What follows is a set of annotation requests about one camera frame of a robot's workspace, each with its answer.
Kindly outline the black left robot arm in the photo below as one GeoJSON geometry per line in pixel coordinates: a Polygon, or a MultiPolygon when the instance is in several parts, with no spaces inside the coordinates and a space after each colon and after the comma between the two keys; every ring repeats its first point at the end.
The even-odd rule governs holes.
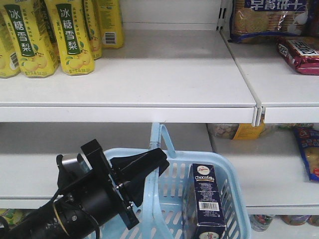
{"type": "Polygon", "coordinates": [[[3,239],[82,239],[100,236],[100,227],[120,216],[128,229],[139,223],[133,208],[143,202],[145,180],[169,166],[167,155],[152,149],[108,160],[97,140],[82,147],[74,161],[56,157],[58,189],[17,226],[0,231],[3,239]]]}

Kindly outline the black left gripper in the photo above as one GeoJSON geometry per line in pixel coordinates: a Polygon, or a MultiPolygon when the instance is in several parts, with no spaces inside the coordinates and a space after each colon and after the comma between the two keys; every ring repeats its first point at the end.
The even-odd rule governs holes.
{"type": "Polygon", "coordinates": [[[68,230],[92,224],[101,226],[119,215],[128,229],[139,223],[133,205],[141,206],[145,178],[159,168],[161,175],[168,167],[167,155],[156,148],[141,154],[114,157],[107,161],[97,140],[81,147],[91,169],[80,178],[67,173],[62,165],[63,155],[56,158],[59,169],[58,190],[63,197],[56,208],[68,230]]]}

